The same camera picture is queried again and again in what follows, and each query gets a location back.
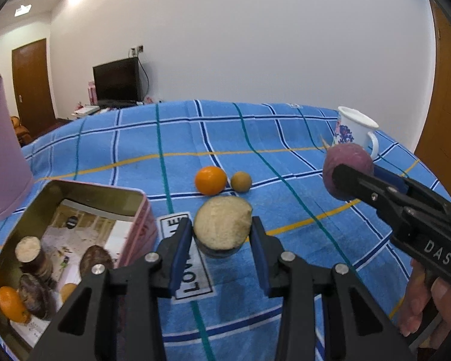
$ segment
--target white mug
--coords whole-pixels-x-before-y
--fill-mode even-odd
[[[379,152],[379,142],[374,130],[378,130],[379,125],[358,110],[340,106],[338,111],[338,121],[332,145],[354,142],[366,149],[369,146],[369,141],[371,141],[373,144],[371,157],[375,159]]]

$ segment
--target blue blanket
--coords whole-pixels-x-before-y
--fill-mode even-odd
[[[336,111],[307,106],[195,100],[74,121],[23,149],[37,182],[23,207],[0,221],[0,247],[50,178],[142,189],[156,217],[177,212],[193,216],[207,199],[197,193],[194,176],[215,165],[229,178],[237,171],[251,174],[253,187],[242,196],[287,250],[319,266],[354,265],[391,314],[404,293],[410,258],[388,242],[391,229],[372,208],[338,201],[326,192],[322,138],[332,142],[336,119]],[[401,144],[381,132],[378,139],[377,165],[448,197],[438,179]],[[234,194],[229,184],[222,194]],[[209,291],[160,301],[168,359],[274,359],[281,299],[263,295],[250,245],[228,259],[200,258]],[[320,306],[317,298],[318,312]],[[321,313],[316,323],[316,359],[321,360]]]

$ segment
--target human hand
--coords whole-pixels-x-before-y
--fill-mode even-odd
[[[414,259],[411,260],[411,266],[413,272],[399,309],[399,328],[404,336],[415,333],[421,325],[423,309],[432,297],[443,321],[421,347],[437,349],[451,330],[451,286],[438,278],[430,292],[424,284],[426,277],[424,267]]]

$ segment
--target brown door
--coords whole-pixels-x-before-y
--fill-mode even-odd
[[[38,137],[56,121],[48,84],[47,40],[12,50],[12,72],[22,125]]]
[[[431,3],[436,28],[436,72],[428,117],[415,155],[451,195],[451,24]]]

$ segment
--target purple sweet potato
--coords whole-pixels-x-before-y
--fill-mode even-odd
[[[334,198],[340,201],[349,201],[353,197],[339,191],[332,181],[332,172],[339,164],[345,164],[353,169],[368,175],[374,174],[374,165],[371,156],[361,145],[348,142],[338,144],[327,150],[326,160],[323,167],[323,182],[326,190]]]

